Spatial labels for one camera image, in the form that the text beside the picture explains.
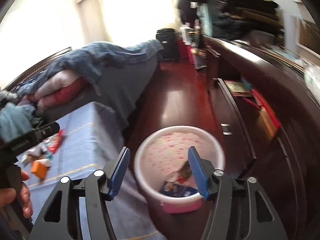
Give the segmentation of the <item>red snack packet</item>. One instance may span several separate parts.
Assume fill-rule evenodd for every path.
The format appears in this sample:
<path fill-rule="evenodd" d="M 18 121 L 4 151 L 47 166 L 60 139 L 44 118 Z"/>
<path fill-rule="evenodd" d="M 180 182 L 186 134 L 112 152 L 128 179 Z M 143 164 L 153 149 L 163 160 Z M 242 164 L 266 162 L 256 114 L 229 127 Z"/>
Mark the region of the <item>red snack packet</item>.
<path fill-rule="evenodd" d="M 58 133 L 52 135 L 51 137 L 47 138 L 44 142 L 46 148 L 52 153 L 55 154 L 55 152 L 60 147 L 61 141 L 63 139 L 64 129 L 59 130 Z"/>

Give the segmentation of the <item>blue waffle biscuit bag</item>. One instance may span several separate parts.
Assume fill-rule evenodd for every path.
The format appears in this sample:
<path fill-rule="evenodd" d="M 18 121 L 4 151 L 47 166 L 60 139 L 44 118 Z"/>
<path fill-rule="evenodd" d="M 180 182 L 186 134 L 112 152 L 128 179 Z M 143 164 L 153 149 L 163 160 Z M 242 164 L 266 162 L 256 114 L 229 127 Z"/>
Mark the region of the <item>blue waffle biscuit bag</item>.
<path fill-rule="evenodd" d="M 198 193 L 198 190 L 191 187 L 189 183 L 165 181 L 159 192 L 165 196 L 182 198 L 192 196 Z"/>

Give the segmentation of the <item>pink white trash bin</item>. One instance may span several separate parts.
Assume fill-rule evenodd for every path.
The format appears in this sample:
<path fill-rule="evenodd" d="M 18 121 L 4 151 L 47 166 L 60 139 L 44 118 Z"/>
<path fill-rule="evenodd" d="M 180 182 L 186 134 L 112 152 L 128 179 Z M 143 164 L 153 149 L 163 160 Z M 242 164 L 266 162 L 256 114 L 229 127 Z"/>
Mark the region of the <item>pink white trash bin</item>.
<path fill-rule="evenodd" d="M 218 140 L 207 131 L 193 126 L 170 126 L 152 133 L 139 146 L 134 171 L 143 191 L 157 201 L 166 213 L 186 213 L 198 210 L 203 197 L 196 193 L 174 198 L 159 191 L 165 181 L 189 183 L 197 189 L 193 177 L 183 180 L 179 170 L 188 161 L 188 150 L 194 146 L 201 158 L 217 169 L 225 168 L 225 154 Z"/>

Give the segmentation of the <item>crumpled brown paper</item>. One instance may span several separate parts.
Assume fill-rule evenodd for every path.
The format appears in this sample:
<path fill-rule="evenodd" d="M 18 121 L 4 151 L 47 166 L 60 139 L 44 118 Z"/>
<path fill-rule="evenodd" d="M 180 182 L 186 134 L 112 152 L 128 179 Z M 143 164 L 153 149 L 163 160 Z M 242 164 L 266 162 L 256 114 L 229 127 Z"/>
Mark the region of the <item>crumpled brown paper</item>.
<path fill-rule="evenodd" d="M 36 159 L 38 159 L 38 155 L 33 154 L 33 153 L 25 153 L 20 162 L 24 165 L 27 165 L 28 163 L 32 163 L 33 161 L 35 161 Z"/>

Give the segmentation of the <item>orange toy animal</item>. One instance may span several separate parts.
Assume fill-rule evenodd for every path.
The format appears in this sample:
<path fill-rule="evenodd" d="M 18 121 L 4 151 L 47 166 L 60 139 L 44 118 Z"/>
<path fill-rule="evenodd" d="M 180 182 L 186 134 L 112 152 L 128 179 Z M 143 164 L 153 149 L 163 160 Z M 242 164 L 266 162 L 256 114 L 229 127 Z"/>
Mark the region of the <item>orange toy animal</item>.
<path fill-rule="evenodd" d="M 44 180 L 47 175 L 48 167 L 39 161 L 33 161 L 30 167 L 32 174 Z"/>

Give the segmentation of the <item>teal fleece blanket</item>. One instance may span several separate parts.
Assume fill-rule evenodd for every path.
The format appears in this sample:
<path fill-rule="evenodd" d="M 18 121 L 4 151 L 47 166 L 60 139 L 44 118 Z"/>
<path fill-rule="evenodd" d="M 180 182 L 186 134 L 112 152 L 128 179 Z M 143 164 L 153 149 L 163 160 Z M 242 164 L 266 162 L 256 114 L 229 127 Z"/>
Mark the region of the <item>teal fleece blanket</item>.
<path fill-rule="evenodd" d="M 1 109 L 1 139 L 7 143 L 33 130 L 40 122 L 34 116 L 35 107 L 32 105 L 16 106 L 7 103 Z"/>

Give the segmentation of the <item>blue tablecloth with yellow stripes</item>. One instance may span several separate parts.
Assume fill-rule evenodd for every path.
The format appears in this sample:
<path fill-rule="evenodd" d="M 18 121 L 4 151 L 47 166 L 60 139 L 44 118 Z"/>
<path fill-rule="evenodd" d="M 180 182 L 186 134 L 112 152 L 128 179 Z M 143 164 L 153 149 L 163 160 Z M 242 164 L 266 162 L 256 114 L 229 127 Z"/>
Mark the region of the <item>blue tablecloth with yellow stripes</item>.
<path fill-rule="evenodd" d="M 31 192 L 33 221 L 61 177 L 86 178 L 107 161 L 116 159 L 124 146 L 115 111 L 100 103 L 88 103 L 57 123 L 64 130 L 63 141 L 53 155 L 45 180 L 40 182 L 31 174 L 26 182 Z M 126 172 L 118 195 L 106 205 L 117 239 L 165 239 L 151 221 L 146 199 L 138 192 L 130 171 Z"/>

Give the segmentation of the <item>dark wooden dresser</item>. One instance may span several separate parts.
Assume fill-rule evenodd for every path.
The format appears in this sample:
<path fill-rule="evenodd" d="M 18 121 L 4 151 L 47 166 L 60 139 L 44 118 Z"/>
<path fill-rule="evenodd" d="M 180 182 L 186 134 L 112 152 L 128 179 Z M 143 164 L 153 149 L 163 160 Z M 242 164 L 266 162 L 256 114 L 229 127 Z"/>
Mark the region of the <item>dark wooden dresser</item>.
<path fill-rule="evenodd" d="M 204 44 L 227 172 L 257 178 L 289 239 L 319 239 L 319 103 L 302 69 L 244 42 Z"/>

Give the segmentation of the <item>dark wooden headboard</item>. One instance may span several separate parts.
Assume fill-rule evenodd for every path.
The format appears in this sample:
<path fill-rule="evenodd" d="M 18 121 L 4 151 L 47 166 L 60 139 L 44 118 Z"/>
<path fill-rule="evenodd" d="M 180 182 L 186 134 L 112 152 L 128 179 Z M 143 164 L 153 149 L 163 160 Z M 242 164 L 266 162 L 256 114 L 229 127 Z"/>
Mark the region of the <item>dark wooden headboard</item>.
<path fill-rule="evenodd" d="M 68 47 L 68 48 L 65 48 L 61 51 L 58 51 L 57 53 L 55 53 L 53 55 L 50 55 L 49 57 L 45 58 L 44 60 L 38 62 L 37 64 L 33 65 L 32 67 L 30 67 L 29 69 L 24 71 L 14 81 L 9 83 L 4 89 L 9 90 L 9 91 L 13 90 L 19 83 L 34 76 L 36 73 L 38 73 L 41 70 L 43 70 L 44 68 L 46 68 L 48 66 L 48 64 L 50 64 L 53 60 L 57 59 L 61 55 L 65 54 L 71 50 L 72 50 L 72 48 Z"/>

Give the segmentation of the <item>folded pink red quilt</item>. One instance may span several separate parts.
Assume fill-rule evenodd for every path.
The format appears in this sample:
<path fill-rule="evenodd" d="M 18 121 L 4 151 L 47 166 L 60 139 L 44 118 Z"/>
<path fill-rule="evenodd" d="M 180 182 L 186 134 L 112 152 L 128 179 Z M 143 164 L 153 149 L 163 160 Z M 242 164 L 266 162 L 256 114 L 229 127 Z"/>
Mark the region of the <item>folded pink red quilt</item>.
<path fill-rule="evenodd" d="M 40 109 L 53 108 L 71 101 L 87 85 L 83 77 L 65 69 L 47 80 L 35 93 L 28 92 L 22 99 L 36 103 Z"/>

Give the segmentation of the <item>dark blue bed cover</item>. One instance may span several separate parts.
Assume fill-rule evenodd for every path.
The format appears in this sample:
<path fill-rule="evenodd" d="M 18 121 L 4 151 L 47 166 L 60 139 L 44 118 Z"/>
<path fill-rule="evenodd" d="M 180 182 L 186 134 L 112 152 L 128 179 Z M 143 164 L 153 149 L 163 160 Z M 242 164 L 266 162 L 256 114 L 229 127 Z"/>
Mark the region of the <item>dark blue bed cover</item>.
<path fill-rule="evenodd" d="M 161 50 L 159 40 L 126 48 L 105 41 L 92 42 L 50 61 L 40 75 L 19 88 L 17 94 L 20 98 L 34 95 L 58 72 L 73 70 L 88 86 L 69 102 L 46 109 L 48 118 L 57 120 L 89 102 L 98 102 L 115 111 L 118 125 L 124 129 L 157 68 Z"/>

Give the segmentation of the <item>black suitcase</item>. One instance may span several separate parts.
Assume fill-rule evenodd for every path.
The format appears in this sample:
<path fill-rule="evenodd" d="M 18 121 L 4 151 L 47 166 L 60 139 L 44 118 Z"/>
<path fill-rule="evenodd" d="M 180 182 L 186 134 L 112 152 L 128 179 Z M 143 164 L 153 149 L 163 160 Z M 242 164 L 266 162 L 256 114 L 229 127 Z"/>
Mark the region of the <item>black suitcase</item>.
<path fill-rule="evenodd" d="M 160 51 L 163 61 L 177 60 L 180 58 L 175 29 L 159 29 L 157 30 L 156 38 L 163 46 L 163 50 Z"/>

